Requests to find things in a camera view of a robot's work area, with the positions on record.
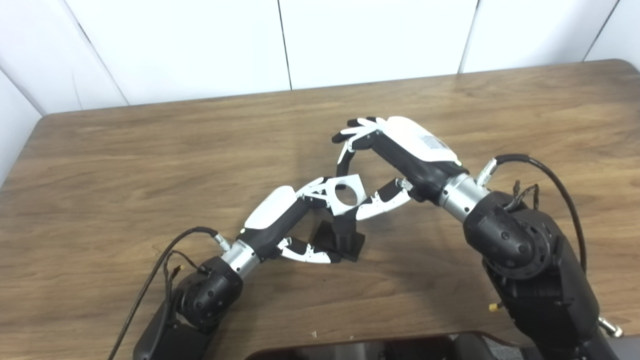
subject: wood grain surface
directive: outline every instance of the wood grain surface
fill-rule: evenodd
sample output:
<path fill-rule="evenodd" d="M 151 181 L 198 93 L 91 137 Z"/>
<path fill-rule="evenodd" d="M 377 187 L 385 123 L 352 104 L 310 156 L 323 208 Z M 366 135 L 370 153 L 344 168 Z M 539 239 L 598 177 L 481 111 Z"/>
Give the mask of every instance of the wood grain surface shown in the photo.
<path fill-rule="evenodd" d="M 602 314 L 640 334 L 640 76 L 611 60 L 48 116 L 0 192 L 0 358 L 105 359 L 173 237 L 207 225 L 234 238 L 277 186 L 333 175 L 331 136 L 368 115 L 416 120 L 473 174 L 506 152 L 553 168 L 582 217 Z M 352 172 L 370 193 L 397 175 L 373 152 Z M 541 172 L 505 165 L 490 187 L 516 179 L 541 185 L 541 209 L 575 247 Z M 308 239 L 320 218 L 291 234 Z M 488 312 L 497 296 L 480 256 L 444 210 L 411 202 L 358 229 L 358 263 L 258 267 L 205 358 L 471 330 L 525 341 L 505 312 Z M 220 252 L 205 236 L 179 249 L 197 261 Z M 163 297 L 159 278 L 119 359 Z"/>

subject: cable connector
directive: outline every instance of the cable connector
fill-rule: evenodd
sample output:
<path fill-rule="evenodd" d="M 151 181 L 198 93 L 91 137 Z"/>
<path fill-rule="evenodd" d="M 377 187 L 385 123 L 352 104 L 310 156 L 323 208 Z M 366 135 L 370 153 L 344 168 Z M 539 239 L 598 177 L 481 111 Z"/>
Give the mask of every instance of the cable connector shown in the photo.
<path fill-rule="evenodd" d="M 493 304 L 489 304 L 489 311 L 492 313 L 497 312 L 498 310 L 502 309 L 504 307 L 504 304 L 501 302 L 494 302 Z"/>
<path fill-rule="evenodd" d="M 497 168 L 498 161 L 495 158 L 489 160 L 489 162 L 484 166 L 484 169 L 482 169 L 482 171 L 480 171 L 480 174 L 478 174 L 476 184 L 478 184 L 479 186 L 486 185 Z"/>

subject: white wall panel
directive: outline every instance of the white wall panel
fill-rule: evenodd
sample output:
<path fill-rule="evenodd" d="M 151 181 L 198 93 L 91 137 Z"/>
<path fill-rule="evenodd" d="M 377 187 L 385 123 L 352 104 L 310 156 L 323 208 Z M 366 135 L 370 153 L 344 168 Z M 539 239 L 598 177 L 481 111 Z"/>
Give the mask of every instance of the white wall panel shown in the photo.
<path fill-rule="evenodd" d="M 640 70 L 640 0 L 620 0 L 586 59 L 627 60 Z"/>
<path fill-rule="evenodd" d="M 480 0 L 464 72 L 582 61 L 616 0 Z"/>
<path fill-rule="evenodd" d="M 67 0 L 131 104 L 289 89 L 277 0 Z"/>
<path fill-rule="evenodd" d="M 42 113 L 126 105 L 61 0 L 0 0 L 0 69 Z"/>
<path fill-rule="evenodd" d="M 40 117 L 40 113 L 0 71 L 0 185 Z"/>
<path fill-rule="evenodd" d="M 294 89 L 454 74 L 476 0 L 280 0 Z"/>

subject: robotic hand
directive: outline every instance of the robotic hand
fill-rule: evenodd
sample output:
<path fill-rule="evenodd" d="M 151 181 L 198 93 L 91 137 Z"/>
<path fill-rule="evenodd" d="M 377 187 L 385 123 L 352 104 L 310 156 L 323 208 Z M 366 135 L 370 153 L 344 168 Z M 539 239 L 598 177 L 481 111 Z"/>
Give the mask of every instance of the robotic hand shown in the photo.
<path fill-rule="evenodd" d="M 327 208 L 337 216 L 354 208 L 338 200 L 337 185 L 351 187 L 358 203 L 365 199 L 358 175 L 320 177 L 298 192 L 281 186 L 246 219 L 232 246 L 216 234 L 224 254 L 202 263 L 171 291 L 169 301 L 160 305 L 136 344 L 134 360 L 200 359 L 228 308 L 240 297 L 246 276 L 269 258 L 282 255 L 309 263 L 339 262 L 338 254 L 287 236 L 310 208 Z M 177 314 L 190 326 L 176 319 Z"/>
<path fill-rule="evenodd" d="M 395 181 L 395 196 L 378 191 L 370 198 L 372 204 L 378 202 L 379 210 L 390 199 L 395 201 L 390 208 L 409 199 L 428 200 L 458 219 L 467 243 L 483 256 L 483 267 L 511 319 L 545 359 L 617 359 L 598 325 L 612 336 L 621 331 L 599 317 L 585 271 L 558 225 L 537 210 L 537 201 L 529 209 L 522 202 L 524 193 L 514 191 L 511 196 L 485 187 L 502 163 L 524 161 L 537 166 L 561 190 L 582 240 L 573 203 L 547 167 L 525 155 L 498 156 L 476 180 L 450 148 L 410 119 L 369 117 L 349 120 L 348 126 L 332 139 L 333 143 L 346 142 L 337 175 L 347 174 L 355 151 L 373 149 L 406 177 Z M 351 211 L 358 212 L 357 218 L 369 216 L 359 215 L 361 209 Z"/>
<path fill-rule="evenodd" d="M 348 173 L 357 150 L 373 149 L 406 177 L 391 181 L 365 201 L 372 205 L 358 209 L 357 220 L 389 211 L 410 199 L 437 205 L 444 185 L 468 174 L 448 146 L 406 117 L 353 119 L 347 125 L 350 128 L 332 138 L 333 143 L 345 143 L 338 158 L 337 176 Z"/>

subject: sticker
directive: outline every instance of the sticker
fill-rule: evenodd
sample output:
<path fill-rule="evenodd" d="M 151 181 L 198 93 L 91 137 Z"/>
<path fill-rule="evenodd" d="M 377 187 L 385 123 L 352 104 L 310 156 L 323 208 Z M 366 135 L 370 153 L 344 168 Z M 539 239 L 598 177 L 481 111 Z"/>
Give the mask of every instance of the sticker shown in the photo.
<path fill-rule="evenodd" d="M 422 140 L 422 142 L 424 142 L 424 145 L 427 145 L 427 147 L 429 147 L 429 149 L 451 150 L 448 146 L 441 142 L 440 139 L 433 135 L 422 135 L 419 138 L 420 140 Z"/>

